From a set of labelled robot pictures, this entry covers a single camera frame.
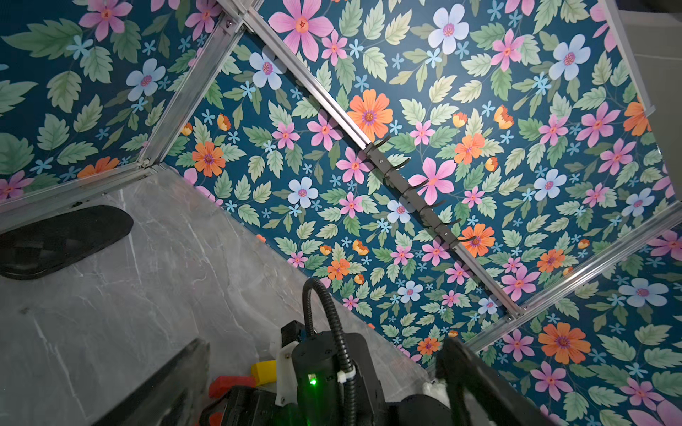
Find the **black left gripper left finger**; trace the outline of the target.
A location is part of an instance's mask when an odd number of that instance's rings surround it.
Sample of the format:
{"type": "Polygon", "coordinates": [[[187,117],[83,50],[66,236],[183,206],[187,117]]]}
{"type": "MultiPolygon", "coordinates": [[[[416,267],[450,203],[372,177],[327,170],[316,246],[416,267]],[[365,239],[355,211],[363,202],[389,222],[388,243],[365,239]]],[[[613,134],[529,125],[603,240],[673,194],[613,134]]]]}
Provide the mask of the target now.
{"type": "Polygon", "coordinates": [[[194,339],[97,425],[194,425],[204,408],[210,344],[194,339]]]}

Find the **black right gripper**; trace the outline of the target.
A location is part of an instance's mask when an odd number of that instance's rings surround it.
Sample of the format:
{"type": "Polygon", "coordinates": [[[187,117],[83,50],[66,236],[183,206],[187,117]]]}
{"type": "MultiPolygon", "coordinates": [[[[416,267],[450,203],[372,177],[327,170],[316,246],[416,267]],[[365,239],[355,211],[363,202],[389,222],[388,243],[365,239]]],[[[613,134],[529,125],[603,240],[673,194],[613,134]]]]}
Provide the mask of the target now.
{"type": "MultiPolygon", "coordinates": [[[[275,404],[296,425],[345,425],[345,388],[339,351],[330,330],[312,337],[299,321],[281,328],[281,349],[276,358],[275,404]]],[[[385,425],[386,401],[369,346],[358,333],[345,335],[351,362],[356,369],[355,406],[357,425],[385,425]]]]}

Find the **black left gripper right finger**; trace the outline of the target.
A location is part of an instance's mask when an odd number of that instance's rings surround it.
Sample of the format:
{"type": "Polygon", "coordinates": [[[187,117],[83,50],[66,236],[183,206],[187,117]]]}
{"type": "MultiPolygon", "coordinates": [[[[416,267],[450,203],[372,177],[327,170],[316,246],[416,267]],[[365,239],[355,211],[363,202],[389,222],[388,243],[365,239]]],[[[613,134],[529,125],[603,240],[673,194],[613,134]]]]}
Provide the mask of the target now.
{"type": "Polygon", "coordinates": [[[552,425],[553,421],[509,385],[460,340],[447,338],[437,354],[435,376],[444,381],[454,425],[472,425],[465,404],[471,394],[497,425],[552,425]]]}

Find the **red block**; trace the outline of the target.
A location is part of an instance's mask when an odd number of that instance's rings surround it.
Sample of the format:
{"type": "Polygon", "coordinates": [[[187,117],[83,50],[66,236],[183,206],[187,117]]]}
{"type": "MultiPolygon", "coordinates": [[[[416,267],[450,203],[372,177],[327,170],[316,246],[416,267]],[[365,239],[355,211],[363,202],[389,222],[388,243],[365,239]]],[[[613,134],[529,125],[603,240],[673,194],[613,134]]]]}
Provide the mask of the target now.
{"type": "Polygon", "coordinates": [[[220,426],[222,424],[223,417],[224,415],[222,411],[211,412],[208,416],[209,426],[220,426]]]}
{"type": "Polygon", "coordinates": [[[209,398],[219,399],[235,386],[253,388],[256,386],[256,380],[252,376],[219,376],[209,386],[209,398]]]}

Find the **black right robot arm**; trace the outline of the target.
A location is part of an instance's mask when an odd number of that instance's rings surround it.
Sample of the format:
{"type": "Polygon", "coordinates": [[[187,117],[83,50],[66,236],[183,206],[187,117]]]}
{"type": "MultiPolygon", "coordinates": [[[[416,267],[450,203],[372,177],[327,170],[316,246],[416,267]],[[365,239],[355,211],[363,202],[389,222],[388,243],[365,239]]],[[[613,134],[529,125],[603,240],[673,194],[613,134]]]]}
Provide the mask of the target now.
{"type": "MultiPolygon", "coordinates": [[[[276,404],[289,412],[288,423],[345,425],[345,388],[337,379],[342,369],[330,330],[309,337],[302,323],[291,321],[281,328],[281,340],[276,358],[276,404]]],[[[449,424],[449,408],[430,396],[417,394],[388,402],[364,337],[348,333],[345,341],[357,372],[357,425],[449,424]]]]}

